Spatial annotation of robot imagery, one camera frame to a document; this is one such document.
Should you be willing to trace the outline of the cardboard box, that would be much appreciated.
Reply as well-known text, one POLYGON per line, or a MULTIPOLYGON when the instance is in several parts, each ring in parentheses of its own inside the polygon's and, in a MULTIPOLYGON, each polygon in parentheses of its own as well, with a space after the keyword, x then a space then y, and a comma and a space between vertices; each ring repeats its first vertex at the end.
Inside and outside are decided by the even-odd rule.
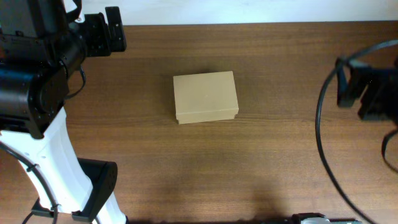
POLYGON ((178 124, 234 119, 239 112, 232 71, 173 77, 178 124))

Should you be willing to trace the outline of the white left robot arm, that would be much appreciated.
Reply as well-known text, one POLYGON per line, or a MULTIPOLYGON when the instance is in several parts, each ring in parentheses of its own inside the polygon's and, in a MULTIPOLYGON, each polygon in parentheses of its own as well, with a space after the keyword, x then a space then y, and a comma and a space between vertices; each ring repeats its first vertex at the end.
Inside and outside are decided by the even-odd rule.
POLYGON ((30 215, 57 222, 127 223, 115 162, 76 156, 67 131, 68 82, 88 57, 123 52, 117 6, 86 14, 81 1, 1 2, 1 149, 17 159, 38 199, 30 215))

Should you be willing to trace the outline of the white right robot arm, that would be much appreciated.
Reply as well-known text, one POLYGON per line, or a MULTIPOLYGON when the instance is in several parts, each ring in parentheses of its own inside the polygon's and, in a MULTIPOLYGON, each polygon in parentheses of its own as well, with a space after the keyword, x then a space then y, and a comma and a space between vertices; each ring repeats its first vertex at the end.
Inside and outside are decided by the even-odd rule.
POLYGON ((397 67, 374 68, 357 60, 339 57, 337 105, 350 108, 361 102, 358 116, 364 121, 397 123, 397 67))

